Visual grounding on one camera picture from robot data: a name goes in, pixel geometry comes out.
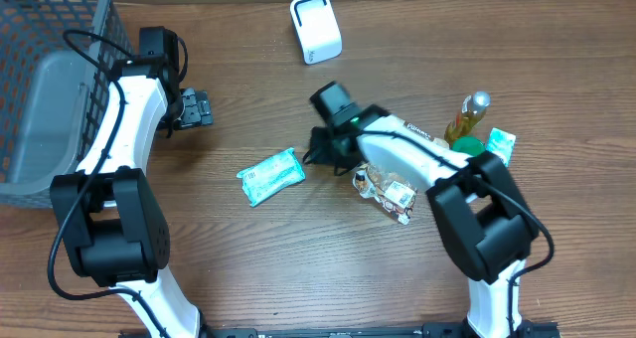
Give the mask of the green lidded jar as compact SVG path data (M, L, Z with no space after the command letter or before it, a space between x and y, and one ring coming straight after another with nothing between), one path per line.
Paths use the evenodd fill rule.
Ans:
M486 150L486 146L474 136L463 136L453 142L451 149L470 156L478 156Z

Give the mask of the green flushable wipes pack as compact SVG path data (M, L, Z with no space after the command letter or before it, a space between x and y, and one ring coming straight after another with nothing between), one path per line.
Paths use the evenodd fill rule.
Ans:
M305 180L305 173L289 147L237 173L249 204L256 207L282 189Z

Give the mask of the small teal tissue pack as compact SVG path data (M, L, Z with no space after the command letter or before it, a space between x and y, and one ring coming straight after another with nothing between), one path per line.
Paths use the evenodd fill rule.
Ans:
M497 155L503 164L508 167L512 159L516 139L515 134L493 127L486 143L486 150Z

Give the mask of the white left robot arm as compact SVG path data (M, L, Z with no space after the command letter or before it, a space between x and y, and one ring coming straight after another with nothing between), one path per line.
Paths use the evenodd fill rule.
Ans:
M145 176L156 129L171 126L183 108L178 62L149 52L116 61L107 75L108 106L94 144L75 173L56 176L50 186L59 231L49 284L58 296L75 299L55 278L64 247L74 272L100 288L81 299L120 296L151 337L209 337L203 313L168 266L167 221Z

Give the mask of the yellow oil bottle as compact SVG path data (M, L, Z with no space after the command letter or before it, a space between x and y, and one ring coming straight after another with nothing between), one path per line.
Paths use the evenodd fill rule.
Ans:
M462 102L460 110L451 120L444 133L444 140L452 146L459 138L467 136L486 115L491 96L485 91L469 94Z

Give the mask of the brown mixed nuts bag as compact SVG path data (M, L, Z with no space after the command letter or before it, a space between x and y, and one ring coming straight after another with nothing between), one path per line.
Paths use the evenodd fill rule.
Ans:
M356 142L365 164L356 170L354 186L403 225L410 221L416 194L452 176L466 159L394 115L367 125Z

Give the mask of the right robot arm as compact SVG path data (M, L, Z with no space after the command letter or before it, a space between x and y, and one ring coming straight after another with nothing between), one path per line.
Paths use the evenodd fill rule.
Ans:
M468 278L469 334L527 336L518 284L541 226L501 158L446 149L376 105L316 110L323 134L306 160L329 155L337 168L365 160L424 192L447 254Z

